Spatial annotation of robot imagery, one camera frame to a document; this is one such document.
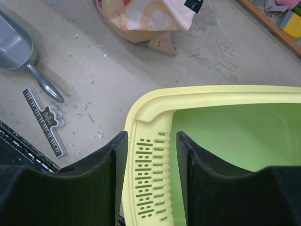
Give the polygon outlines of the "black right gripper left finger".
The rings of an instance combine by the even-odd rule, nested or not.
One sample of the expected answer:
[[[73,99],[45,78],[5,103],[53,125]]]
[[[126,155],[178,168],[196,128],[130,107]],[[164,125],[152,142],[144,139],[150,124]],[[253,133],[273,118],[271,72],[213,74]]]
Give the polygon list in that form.
[[[3,226],[116,226],[127,161],[128,134],[58,172],[25,165],[0,167]]]

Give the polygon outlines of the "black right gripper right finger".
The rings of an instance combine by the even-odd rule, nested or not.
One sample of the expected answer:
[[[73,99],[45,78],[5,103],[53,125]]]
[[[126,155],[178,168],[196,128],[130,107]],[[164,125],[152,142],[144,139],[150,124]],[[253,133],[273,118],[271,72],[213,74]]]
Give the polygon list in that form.
[[[182,131],[176,150],[187,225],[300,225],[299,166],[251,172],[214,155]]]

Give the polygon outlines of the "white bag sealing clip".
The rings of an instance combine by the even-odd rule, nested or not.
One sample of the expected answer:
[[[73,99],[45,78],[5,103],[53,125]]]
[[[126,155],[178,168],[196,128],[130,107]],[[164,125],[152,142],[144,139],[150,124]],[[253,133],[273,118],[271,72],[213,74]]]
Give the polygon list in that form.
[[[65,124],[62,112],[58,110],[56,105],[47,105],[44,107],[33,88],[26,88],[23,91],[23,95],[55,156],[57,158],[64,156],[66,150],[56,132],[58,127],[62,127]]]

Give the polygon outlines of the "silver metal scoop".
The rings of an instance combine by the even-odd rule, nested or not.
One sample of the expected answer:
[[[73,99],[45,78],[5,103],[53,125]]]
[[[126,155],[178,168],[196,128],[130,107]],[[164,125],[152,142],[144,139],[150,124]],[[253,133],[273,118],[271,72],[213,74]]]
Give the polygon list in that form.
[[[41,89],[59,103],[64,102],[61,93],[35,66],[38,52],[28,32],[15,20],[0,12],[0,67],[5,70],[29,70]]]

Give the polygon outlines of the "pink cat litter bag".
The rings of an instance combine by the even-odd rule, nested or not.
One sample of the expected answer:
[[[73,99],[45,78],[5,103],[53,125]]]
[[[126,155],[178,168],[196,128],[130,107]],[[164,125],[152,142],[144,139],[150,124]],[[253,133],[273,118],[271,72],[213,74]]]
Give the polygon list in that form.
[[[176,56],[173,33],[187,31],[201,0],[95,0],[95,9],[127,42]]]

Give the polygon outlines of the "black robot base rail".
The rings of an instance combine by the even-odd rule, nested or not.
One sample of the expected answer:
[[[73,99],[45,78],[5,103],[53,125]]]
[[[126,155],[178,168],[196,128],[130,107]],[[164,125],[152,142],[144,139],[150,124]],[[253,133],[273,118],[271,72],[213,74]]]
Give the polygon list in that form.
[[[0,163],[1,165],[25,165],[45,173],[60,170],[58,165],[2,121],[0,122]]]

